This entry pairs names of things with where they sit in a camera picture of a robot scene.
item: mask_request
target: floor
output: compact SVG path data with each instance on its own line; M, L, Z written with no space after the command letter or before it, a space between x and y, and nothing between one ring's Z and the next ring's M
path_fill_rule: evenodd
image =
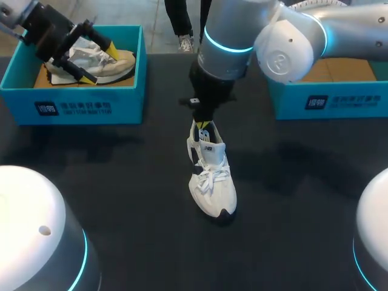
M195 36L199 35L200 0L186 0ZM175 53L177 39L164 8L164 0L42 0L73 22L89 19L96 24L140 24L149 53ZM353 0L354 4L381 0ZM0 56L11 56L16 40L0 32Z

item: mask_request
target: shoe tongue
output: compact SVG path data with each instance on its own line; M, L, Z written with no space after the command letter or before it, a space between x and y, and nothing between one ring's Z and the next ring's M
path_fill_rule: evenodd
M226 147L223 142L220 144L214 144L200 139L199 145L201 146L202 157L207 165L218 166L222 163Z

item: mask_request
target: cardboard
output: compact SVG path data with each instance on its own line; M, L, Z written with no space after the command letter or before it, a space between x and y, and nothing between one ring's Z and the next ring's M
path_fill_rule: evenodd
M333 82L326 60L318 60L301 82Z
M320 59L301 82L376 81L368 61L363 59Z
M326 59L333 82L376 81L368 61L364 59Z
M135 77L132 77L130 79L126 79L114 84L109 85L99 85L98 87L133 87L133 83L135 81ZM51 85L47 78L47 69L45 65L41 66L41 69L39 71L38 77L36 78L34 88L35 89L47 89L47 88L82 88L82 87L95 87L94 85L88 85L88 84L70 84L70 85Z

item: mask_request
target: robotic arm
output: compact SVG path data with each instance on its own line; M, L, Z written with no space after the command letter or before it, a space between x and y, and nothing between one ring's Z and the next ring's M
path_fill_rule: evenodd
M194 119L209 121L231 99L253 51L266 76L302 79L319 58L388 60L388 4L346 6L308 0L213 0L198 60L190 69L195 98L182 102Z
M26 29L25 36L13 31L17 26ZM112 41L93 29L91 22L86 20L74 25L53 7L44 6L38 0L0 0L0 31L26 45L34 44L39 59L43 62L53 59L53 65L62 67L79 82L96 84L93 75L68 61L67 52L79 37L88 37L112 58L118 58Z

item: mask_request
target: white shoe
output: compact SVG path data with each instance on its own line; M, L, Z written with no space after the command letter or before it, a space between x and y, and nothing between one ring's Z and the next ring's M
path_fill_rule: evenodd
M136 58L132 52L118 50L116 61L93 41L79 38L69 51L69 61L97 77L97 84L106 85L131 78L135 73ZM74 84L77 81L62 68L55 67L52 59L45 65L53 85Z
M187 150L193 163L189 188L204 213L213 218L227 219L236 210L236 190L225 154L226 146L214 123L208 127L212 133L206 128L198 130L193 122L187 139Z

